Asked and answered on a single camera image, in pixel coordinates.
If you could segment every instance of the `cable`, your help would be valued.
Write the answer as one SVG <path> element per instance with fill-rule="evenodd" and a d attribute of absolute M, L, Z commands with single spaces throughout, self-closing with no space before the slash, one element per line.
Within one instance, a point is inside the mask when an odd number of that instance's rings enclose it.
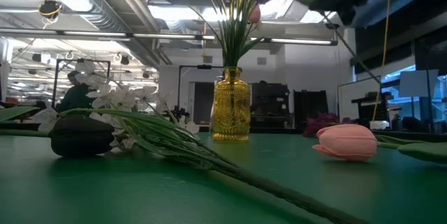
<path fill-rule="evenodd" d="M 386 49 L 388 47 L 388 25 L 390 24 L 390 2 L 391 0 L 388 0 L 387 8 L 386 8 L 386 23 L 385 23 L 385 39 L 383 43 L 383 58 L 382 58 L 382 66 L 380 67 L 380 78 L 382 78 L 383 75 L 383 67 L 385 66 L 385 59 L 386 59 Z M 377 105 L 379 104 L 379 97 L 381 95 L 382 89 L 381 85 L 379 85 L 379 92 L 377 92 L 376 95 L 376 103 L 374 105 L 374 113 L 372 115 L 372 121 L 376 119 L 376 113 L 377 113 Z"/>

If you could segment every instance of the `pink tulip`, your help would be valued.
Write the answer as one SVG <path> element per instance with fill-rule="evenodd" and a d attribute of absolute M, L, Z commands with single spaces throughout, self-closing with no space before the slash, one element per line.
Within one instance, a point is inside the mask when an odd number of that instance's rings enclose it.
<path fill-rule="evenodd" d="M 258 23 L 259 20 L 261 20 L 261 10 L 259 8 L 259 5 L 256 5 L 253 12 L 250 14 L 249 22 Z"/>
<path fill-rule="evenodd" d="M 377 140 L 372 132 L 354 124 L 341 124 L 319 130 L 320 144 L 312 148 L 335 158 L 364 162 L 376 155 Z"/>

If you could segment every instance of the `vase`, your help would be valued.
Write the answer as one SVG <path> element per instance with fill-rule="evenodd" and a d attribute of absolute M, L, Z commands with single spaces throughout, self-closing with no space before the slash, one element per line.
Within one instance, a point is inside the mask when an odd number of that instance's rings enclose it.
<path fill-rule="evenodd" d="M 223 81 L 224 77 L 223 76 L 217 76 L 214 79 L 214 90 L 213 90 L 213 94 L 216 93 L 216 86 L 218 83 L 220 83 L 220 81 Z M 212 107 L 211 107 L 211 115 L 210 115 L 210 133 L 212 133 L 212 129 L 214 127 L 214 103 L 215 103 L 215 97 L 213 97 L 212 99 Z"/>
<path fill-rule="evenodd" d="M 240 80 L 241 68 L 225 68 L 225 80 L 214 90 L 216 141 L 248 141 L 250 131 L 250 88 Z"/>

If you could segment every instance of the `person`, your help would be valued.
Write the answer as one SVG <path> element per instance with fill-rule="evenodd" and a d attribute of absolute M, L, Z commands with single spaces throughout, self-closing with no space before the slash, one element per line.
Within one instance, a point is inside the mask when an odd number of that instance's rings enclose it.
<path fill-rule="evenodd" d="M 76 75 L 79 74 L 76 70 L 68 74 L 68 80 L 73 85 L 62 99 L 61 104 L 56 108 L 58 112 L 64 112 L 74 108 L 91 108 L 91 103 L 94 98 L 87 97 L 87 94 L 91 91 L 89 86 L 81 84 L 76 79 Z"/>

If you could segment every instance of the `green table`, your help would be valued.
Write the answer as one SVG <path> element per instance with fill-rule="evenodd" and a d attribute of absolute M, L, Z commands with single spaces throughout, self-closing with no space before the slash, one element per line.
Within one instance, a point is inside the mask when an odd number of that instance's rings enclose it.
<path fill-rule="evenodd" d="M 446 223 L 447 166 L 380 150 L 370 163 L 318 155 L 316 139 L 253 134 L 216 144 L 249 170 L 370 223 Z M 328 223 L 215 172 L 145 152 L 71 160 L 50 140 L 0 137 L 0 223 Z"/>

